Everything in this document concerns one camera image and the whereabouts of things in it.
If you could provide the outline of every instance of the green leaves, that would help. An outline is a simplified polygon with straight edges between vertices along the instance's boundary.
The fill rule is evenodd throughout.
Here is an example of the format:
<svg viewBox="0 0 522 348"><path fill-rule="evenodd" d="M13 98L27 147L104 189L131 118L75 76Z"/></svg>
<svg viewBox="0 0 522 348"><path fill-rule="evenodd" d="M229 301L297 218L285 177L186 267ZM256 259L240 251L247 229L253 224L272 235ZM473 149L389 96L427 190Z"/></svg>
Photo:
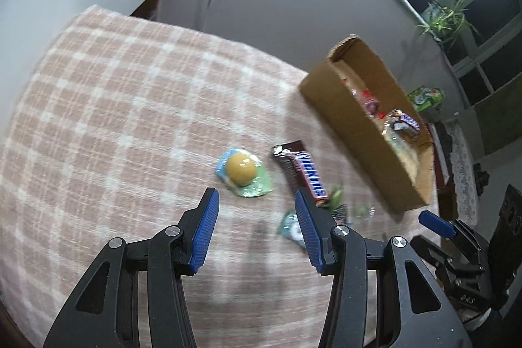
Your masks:
<svg viewBox="0 0 522 348"><path fill-rule="evenodd" d="M466 0L452 0L450 5L446 5L442 0L429 0L433 10L427 17L426 24L419 24L424 30L421 34L432 32L442 43L451 41L451 46L457 40L460 32L464 28L470 28L473 32L480 35L475 26L466 20L463 8Z"/></svg>
<svg viewBox="0 0 522 348"><path fill-rule="evenodd" d="M333 186L330 192L330 202L328 202L328 209L330 211L338 208L343 202L343 187Z"/></svg>

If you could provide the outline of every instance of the plaid blanket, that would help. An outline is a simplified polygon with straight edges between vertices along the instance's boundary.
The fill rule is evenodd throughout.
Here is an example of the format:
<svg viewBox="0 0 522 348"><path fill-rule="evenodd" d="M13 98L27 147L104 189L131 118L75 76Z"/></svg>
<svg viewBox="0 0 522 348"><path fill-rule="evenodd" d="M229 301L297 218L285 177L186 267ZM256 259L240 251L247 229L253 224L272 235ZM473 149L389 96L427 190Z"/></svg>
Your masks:
<svg viewBox="0 0 522 348"><path fill-rule="evenodd" d="M418 211L395 217L382 207L299 95L304 75L250 46L100 7L74 19L32 76L1 154L1 297L30 341L43 344L110 238L150 238L215 186L221 206L207 260L184 280L198 346L317 346L331 278L277 234L293 198L271 147L303 139L327 187L343 185L349 211L371 209L353 225L363 236L409 238L423 229ZM231 147L265 162L272 193L244 199L225 189L214 166Z"/></svg>

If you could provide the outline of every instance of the yellow candy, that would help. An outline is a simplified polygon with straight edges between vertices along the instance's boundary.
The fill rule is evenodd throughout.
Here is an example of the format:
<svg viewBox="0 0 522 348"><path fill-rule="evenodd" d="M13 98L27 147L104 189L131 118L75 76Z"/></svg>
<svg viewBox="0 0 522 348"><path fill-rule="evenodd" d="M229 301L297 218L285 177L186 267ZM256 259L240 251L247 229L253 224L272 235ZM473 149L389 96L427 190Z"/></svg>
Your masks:
<svg viewBox="0 0 522 348"><path fill-rule="evenodd" d="M238 186L248 186L257 175L256 164L250 156L235 153L226 161L226 174Z"/></svg>

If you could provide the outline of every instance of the green candy wrapper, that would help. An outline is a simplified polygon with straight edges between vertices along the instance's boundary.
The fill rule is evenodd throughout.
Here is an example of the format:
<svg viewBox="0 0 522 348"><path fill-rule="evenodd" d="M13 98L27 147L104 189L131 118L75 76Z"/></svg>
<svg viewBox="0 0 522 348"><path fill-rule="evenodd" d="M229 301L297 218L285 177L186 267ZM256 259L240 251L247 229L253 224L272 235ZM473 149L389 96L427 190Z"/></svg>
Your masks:
<svg viewBox="0 0 522 348"><path fill-rule="evenodd" d="M279 233L281 236L293 240L300 247L305 248L301 227L299 227L299 221L294 211L289 211L284 215L279 226Z"/></svg>
<svg viewBox="0 0 522 348"><path fill-rule="evenodd" d="M257 175L254 177L254 180L252 180L252 183L250 183L248 186L240 187L236 185L226 174L226 162L235 153L248 155L256 165ZM258 157L248 151L245 151L244 149L230 149L226 151L218 161L216 174L221 180L223 180L223 183L225 183L225 185L232 192L240 197L260 197L272 191L272 182L270 181L270 176L268 175L265 166Z"/></svg>

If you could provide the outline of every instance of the metal screw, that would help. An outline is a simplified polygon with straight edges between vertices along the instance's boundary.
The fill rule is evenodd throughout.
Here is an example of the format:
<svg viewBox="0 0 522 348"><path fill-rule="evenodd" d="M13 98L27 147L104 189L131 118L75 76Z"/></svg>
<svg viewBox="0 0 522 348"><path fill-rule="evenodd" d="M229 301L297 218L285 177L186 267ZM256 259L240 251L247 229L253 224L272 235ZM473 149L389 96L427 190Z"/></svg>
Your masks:
<svg viewBox="0 0 522 348"><path fill-rule="evenodd" d="M109 248L119 248L123 243L121 238L112 238L109 240Z"/></svg>
<svg viewBox="0 0 522 348"><path fill-rule="evenodd" d="M181 229L177 226L170 226L165 229L165 235L167 236L177 236L181 232Z"/></svg>
<svg viewBox="0 0 522 348"><path fill-rule="evenodd" d="M397 248L404 248L406 246L406 239L404 239L402 236L393 236L393 238L391 238L391 242Z"/></svg>
<svg viewBox="0 0 522 348"><path fill-rule="evenodd" d="M350 229L346 226L335 226L333 231L336 233L336 235L346 236L350 232Z"/></svg>

